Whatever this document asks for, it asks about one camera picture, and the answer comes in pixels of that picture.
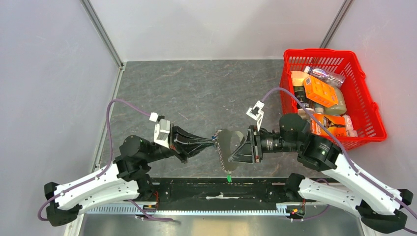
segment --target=metal frame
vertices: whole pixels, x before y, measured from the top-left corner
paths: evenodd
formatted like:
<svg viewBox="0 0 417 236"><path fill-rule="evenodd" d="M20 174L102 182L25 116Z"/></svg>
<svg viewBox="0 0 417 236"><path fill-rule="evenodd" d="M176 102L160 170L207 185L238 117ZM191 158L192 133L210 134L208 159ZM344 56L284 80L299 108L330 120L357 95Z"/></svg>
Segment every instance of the metal frame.
<svg viewBox="0 0 417 236"><path fill-rule="evenodd" d="M86 10L87 14L89 15L91 22L96 28L98 34L100 35L107 49L109 50L110 55L112 56L116 65L121 69L123 67L123 61L120 59L112 41L110 40L107 32L104 30L104 27L101 24L101 21L98 18L97 13L95 12L94 7L92 6L90 0L80 0L80 2L83 5L84 9Z"/></svg>
<svg viewBox="0 0 417 236"><path fill-rule="evenodd" d="M342 3L342 6L340 7L339 12L337 13L336 17L331 23L330 28L328 29L322 43L320 44L320 48L326 48L328 46L337 28L339 28L340 22L342 22L347 11L349 10L349 7L352 5L352 2L353 0L345 0Z"/></svg>

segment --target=gray marble surface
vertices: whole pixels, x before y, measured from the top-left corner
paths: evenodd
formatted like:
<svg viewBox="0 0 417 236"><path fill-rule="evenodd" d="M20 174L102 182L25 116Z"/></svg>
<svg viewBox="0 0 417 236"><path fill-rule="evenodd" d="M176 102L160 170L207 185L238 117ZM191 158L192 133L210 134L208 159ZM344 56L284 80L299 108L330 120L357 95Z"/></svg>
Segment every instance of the gray marble surface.
<svg viewBox="0 0 417 236"><path fill-rule="evenodd" d="M211 137L216 130L227 128L246 133L256 124L245 113L271 88L279 86L283 60L189 60L128 62L117 98L143 109L157 112L184 130ZM282 115L279 93L266 101L263 127L278 129ZM131 135L153 139L154 123L147 117L116 104L111 118L114 155ZM108 141L101 165L110 158ZM215 148L207 148L182 164L175 157L150 163L152 177L224 177ZM308 177L323 174L297 162L296 153L265 154L256 165L243 165L235 177L287 177L299 173Z"/></svg>

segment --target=red basket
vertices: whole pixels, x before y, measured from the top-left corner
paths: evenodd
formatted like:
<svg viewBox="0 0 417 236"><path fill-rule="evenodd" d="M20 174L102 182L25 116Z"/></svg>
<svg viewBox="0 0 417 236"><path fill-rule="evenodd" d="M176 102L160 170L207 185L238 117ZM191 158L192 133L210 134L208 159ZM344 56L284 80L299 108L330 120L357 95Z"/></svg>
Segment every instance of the red basket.
<svg viewBox="0 0 417 236"><path fill-rule="evenodd" d="M307 65L318 66L346 77L340 90L345 98L347 114L358 135L338 137L346 150L387 138L378 105L372 101L365 83L365 73L353 52L330 49L286 50L280 86L294 93L291 71L302 71ZM284 114L297 112L296 102L284 92L281 92L281 101Z"/></svg>

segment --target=purple cable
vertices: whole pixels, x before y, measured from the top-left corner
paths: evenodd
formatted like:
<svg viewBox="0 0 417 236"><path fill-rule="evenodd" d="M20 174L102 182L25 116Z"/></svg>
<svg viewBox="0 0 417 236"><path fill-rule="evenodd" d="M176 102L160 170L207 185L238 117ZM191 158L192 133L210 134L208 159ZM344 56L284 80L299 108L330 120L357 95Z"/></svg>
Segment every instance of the purple cable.
<svg viewBox="0 0 417 236"><path fill-rule="evenodd" d="M133 200L128 200L130 203L132 203L133 205L135 205L135 207L144 215L147 217L147 219L144 220L152 220L152 221L161 221L161 222L170 222L170 221L174 221L171 218L155 218L151 215L146 214L146 212L138 205L136 204L136 202L134 202Z"/></svg>
<svg viewBox="0 0 417 236"><path fill-rule="evenodd" d="M405 203L403 203L401 200L399 200L398 198L395 198L393 194L391 194L390 192L388 192L386 189L382 188L381 186L379 186L377 183L375 183L373 180L371 180L368 176L364 175L362 172L358 173L359 170L356 168L356 166L353 164L353 161L351 160L351 158L348 155L348 152L346 151L345 147L343 146L343 144L337 139L336 136L334 136L332 133L330 133L330 131L328 131L302 104L301 102L288 90L286 90L285 88L280 88L280 87L276 87L271 89L269 92L267 92L265 94L265 96L262 98L262 102L265 102L265 100L271 95L271 93L275 92L275 91L283 91L286 94L288 94L293 100L295 100L298 105L300 105L300 107L337 143L337 145L342 149L343 154L345 154L346 160L348 161L349 165L351 166L351 168L357 173L359 174L361 177L363 177L365 180L367 180L368 182L370 182L372 185L374 185L376 188L378 188L379 190L381 190L383 193L387 194L391 199L394 199L396 202L398 202L401 206L403 206L412 216L414 216L415 219L417 219L417 214L410 208L408 207ZM412 234L417 235L416 231L410 230L408 228L404 228L404 230L406 230L407 232L410 232Z"/></svg>
<svg viewBox="0 0 417 236"><path fill-rule="evenodd" d="M326 179L324 179L324 178L318 178L317 180L316 180L316 182L319 182L319 181L323 181L323 182L325 182L327 185L330 185L328 182L327 182L327 180ZM303 218L303 219L293 219L293 221L297 221L297 222L302 222L302 221L306 221L306 220L313 220L313 219L316 219L316 218L319 218L320 216L322 216L324 213L326 213L327 211L328 211L328 209L330 208L330 205L327 205L327 207L320 213L320 214L317 214L317 215L315 215L315 216L310 216L310 217L307 217L307 218Z"/></svg>
<svg viewBox="0 0 417 236"><path fill-rule="evenodd" d="M110 160L109 160L109 162L107 162L107 165L104 168L104 170L102 172L100 172L98 175L96 175L95 177L100 177L100 176L104 175L104 173L106 173L106 171L108 171L108 169L110 168L110 166L112 165L112 162L113 162L113 140L112 140L112 133L110 131L110 109L111 109L113 103L115 103L115 102L123 103L124 105L127 105L127 106L131 107L133 110L135 110L135 111L137 111L137 112L139 112L139 113L141 113L141 114L143 114L143 115L145 115L147 117L150 117L150 114L149 113L146 113L146 112L140 110L139 108L133 106L132 104L130 104L130 103L128 103L128 102L126 102L126 101L124 101L122 99L116 98L116 99L113 99L113 100L110 101L110 103L107 105L107 111L106 111L107 135L109 136L109 141L110 141ZM65 193L67 193L67 192L69 192L69 191L71 191L71 190L73 190L75 188L78 188L78 187L80 187L80 186L82 186L82 185L84 185L86 183L89 183L89 182L95 180L95 177L89 178L89 179L87 179L87 180L85 180L85 181L83 181L81 183L75 184L75 185L73 185L73 186L71 186L71 187L63 190L62 193L65 194ZM53 197L51 197L50 199L48 199L40 207L40 209L38 211L38 219L39 220L41 220L41 221L48 221L48 219L42 217L42 210L46 207L46 205L48 205L50 202L52 202L53 200L55 200L59 196L61 196L61 195L60 194L54 195Z"/></svg>

